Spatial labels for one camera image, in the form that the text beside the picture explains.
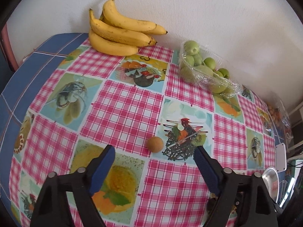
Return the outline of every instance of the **green fruit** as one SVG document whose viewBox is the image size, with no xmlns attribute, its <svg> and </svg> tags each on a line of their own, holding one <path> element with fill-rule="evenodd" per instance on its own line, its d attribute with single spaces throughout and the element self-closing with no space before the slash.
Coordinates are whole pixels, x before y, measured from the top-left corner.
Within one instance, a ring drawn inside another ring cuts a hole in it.
<svg viewBox="0 0 303 227">
<path fill-rule="evenodd" d="M 194 66 L 204 65 L 200 54 L 195 54 L 192 57 L 194 58 Z"/>
<path fill-rule="evenodd" d="M 216 61 L 211 57 L 206 58 L 204 60 L 204 64 L 207 65 L 211 70 L 216 69 Z"/>
<path fill-rule="evenodd" d="M 194 67 L 198 72 L 201 72 L 207 76 L 212 77 L 214 75 L 214 72 L 207 66 L 199 65 Z"/>
<path fill-rule="evenodd" d="M 224 85 L 210 85 L 209 89 L 213 94 L 219 94 L 219 93 L 223 92 L 226 89 L 226 86 L 224 86 Z"/>
<path fill-rule="evenodd" d="M 179 71 L 179 75 L 186 82 L 194 83 L 196 81 L 194 75 L 192 74 L 192 70 L 186 65 L 181 67 L 181 69 Z"/>
<path fill-rule="evenodd" d="M 216 73 L 219 77 L 222 77 L 223 78 L 223 74 L 219 71 L 214 71 L 214 73 Z"/>
<path fill-rule="evenodd" d="M 231 84 L 228 84 L 227 88 L 223 91 L 224 94 L 231 95 L 234 94 L 234 89 Z"/>
<path fill-rule="evenodd" d="M 183 47 L 184 47 L 185 52 L 190 55 L 198 54 L 199 50 L 200 50 L 199 44 L 192 40 L 186 41 L 184 43 Z"/>
<path fill-rule="evenodd" d="M 227 69 L 225 69 L 225 68 L 220 68 L 218 71 L 221 72 L 221 73 L 223 74 L 223 77 L 224 77 L 224 78 L 229 79 L 229 71 L 228 71 Z"/>
<path fill-rule="evenodd" d="M 190 66 L 194 66 L 194 58 L 191 55 L 187 54 L 183 58 Z"/>
<path fill-rule="evenodd" d="M 206 141 L 206 135 L 205 134 L 198 134 L 192 141 L 191 144 L 198 147 L 203 146 Z"/>
</svg>

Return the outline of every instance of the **banana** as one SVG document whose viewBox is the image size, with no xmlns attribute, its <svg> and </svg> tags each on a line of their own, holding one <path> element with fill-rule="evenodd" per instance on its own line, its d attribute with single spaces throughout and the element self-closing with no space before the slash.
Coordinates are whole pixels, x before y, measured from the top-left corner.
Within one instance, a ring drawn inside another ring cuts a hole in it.
<svg viewBox="0 0 303 227">
<path fill-rule="evenodd" d="M 156 28 L 154 22 L 131 19 L 120 14 L 116 8 L 115 0 L 108 0 L 104 3 L 103 14 L 111 25 L 118 28 L 140 32 L 152 31 Z"/>
<path fill-rule="evenodd" d="M 148 46 L 151 42 L 151 39 L 141 32 L 116 28 L 96 19 L 92 9 L 89 9 L 89 23 L 95 33 L 113 42 L 136 47 Z"/>
<path fill-rule="evenodd" d="M 89 30 L 88 38 L 91 46 L 104 54 L 129 56 L 138 53 L 137 47 L 108 41 L 96 34 L 92 29 Z"/>
<path fill-rule="evenodd" d="M 151 34 L 151 35 L 165 35 L 167 34 L 167 30 L 165 30 L 164 27 L 160 25 L 156 25 L 156 28 L 150 31 L 144 31 L 143 33 Z"/>
<path fill-rule="evenodd" d="M 110 22 L 104 17 L 104 14 L 102 13 L 99 20 L 101 20 L 102 22 L 104 22 L 105 24 L 108 24 L 110 25 Z M 150 35 L 147 35 L 150 39 L 150 43 L 148 46 L 153 46 L 153 45 L 156 45 L 157 44 L 157 41 L 156 39 L 154 39 L 152 36 Z"/>
<path fill-rule="evenodd" d="M 157 44 L 157 41 L 156 41 L 153 37 L 151 37 L 151 36 L 149 36 L 149 35 L 147 35 L 147 36 L 148 36 L 148 37 L 150 38 L 150 40 L 151 40 L 149 46 L 153 46 L 153 45 L 156 45 L 156 44 Z"/>
</svg>

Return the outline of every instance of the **plastic bag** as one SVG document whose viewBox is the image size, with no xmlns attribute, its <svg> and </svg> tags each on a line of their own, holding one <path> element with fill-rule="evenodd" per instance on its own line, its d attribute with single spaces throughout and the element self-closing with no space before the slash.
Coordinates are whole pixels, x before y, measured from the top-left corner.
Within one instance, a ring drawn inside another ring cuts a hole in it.
<svg viewBox="0 0 303 227">
<path fill-rule="evenodd" d="M 266 104 L 271 119 L 277 129 L 280 142 L 284 142 L 286 148 L 289 148 L 294 137 L 291 131 L 289 116 L 282 100 L 276 93 L 271 92 L 267 97 Z"/>
<path fill-rule="evenodd" d="M 218 94 L 225 98 L 231 98 L 241 93 L 241 85 L 235 81 L 229 71 L 225 71 L 228 68 L 228 61 L 198 43 L 195 43 L 195 41 L 186 41 L 181 44 L 179 56 L 180 77 L 186 82 L 207 87 L 213 94 Z M 196 45 L 196 49 L 194 47 L 188 47 L 189 44 Z"/>
</svg>

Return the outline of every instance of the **blue gripper pad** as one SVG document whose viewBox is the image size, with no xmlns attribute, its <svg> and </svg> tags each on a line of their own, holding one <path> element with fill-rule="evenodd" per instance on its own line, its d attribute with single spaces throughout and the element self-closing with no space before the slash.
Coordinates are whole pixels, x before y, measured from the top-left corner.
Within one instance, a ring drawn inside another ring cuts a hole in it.
<svg viewBox="0 0 303 227">
<path fill-rule="evenodd" d="M 196 162 L 209 191 L 215 195 L 219 195 L 221 193 L 221 190 L 218 187 L 219 178 L 198 147 L 194 150 L 194 161 Z"/>
<path fill-rule="evenodd" d="M 115 160 L 116 153 L 115 153 L 114 147 L 110 146 L 110 148 L 108 150 L 107 150 L 107 148 L 105 148 L 100 156 L 102 156 L 102 154 L 104 152 L 106 153 L 104 158 L 101 160 L 99 166 L 97 167 L 96 171 L 94 172 L 93 176 L 91 177 L 91 186 L 88 190 L 90 196 L 93 196 L 94 193 L 99 192 L 99 190 L 102 187 L 102 184 Z"/>
</svg>

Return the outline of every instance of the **brown ball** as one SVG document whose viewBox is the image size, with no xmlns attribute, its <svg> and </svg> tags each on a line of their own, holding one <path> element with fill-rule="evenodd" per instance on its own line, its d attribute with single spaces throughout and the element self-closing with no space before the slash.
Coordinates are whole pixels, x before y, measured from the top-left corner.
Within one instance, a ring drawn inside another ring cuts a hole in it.
<svg viewBox="0 0 303 227">
<path fill-rule="evenodd" d="M 152 153 L 158 153 L 163 149 L 164 143 L 160 137 L 153 136 L 146 142 L 146 147 Z"/>
</svg>

